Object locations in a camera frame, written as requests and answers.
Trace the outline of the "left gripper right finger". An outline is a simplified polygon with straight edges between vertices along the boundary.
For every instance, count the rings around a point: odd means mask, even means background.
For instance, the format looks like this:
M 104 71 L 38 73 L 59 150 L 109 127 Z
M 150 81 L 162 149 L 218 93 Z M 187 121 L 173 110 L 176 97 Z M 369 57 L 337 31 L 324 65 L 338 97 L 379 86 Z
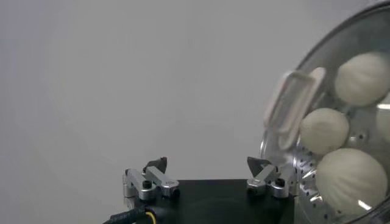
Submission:
M 252 178 L 246 181 L 246 189 L 250 195 L 269 194 L 274 198 L 298 196 L 297 172 L 293 165 L 276 166 L 269 160 L 247 157 L 247 165 Z

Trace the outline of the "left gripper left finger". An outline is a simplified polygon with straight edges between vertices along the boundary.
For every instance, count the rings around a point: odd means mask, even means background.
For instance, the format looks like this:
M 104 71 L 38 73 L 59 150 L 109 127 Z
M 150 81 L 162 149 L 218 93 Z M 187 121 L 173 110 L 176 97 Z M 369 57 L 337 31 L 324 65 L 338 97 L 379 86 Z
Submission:
M 136 208 L 141 202 L 154 201 L 158 195 L 174 199 L 180 196 L 179 181 L 167 176 L 167 157 L 149 161 L 142 170 L 126 169 L 122 175 L 124 204 Z

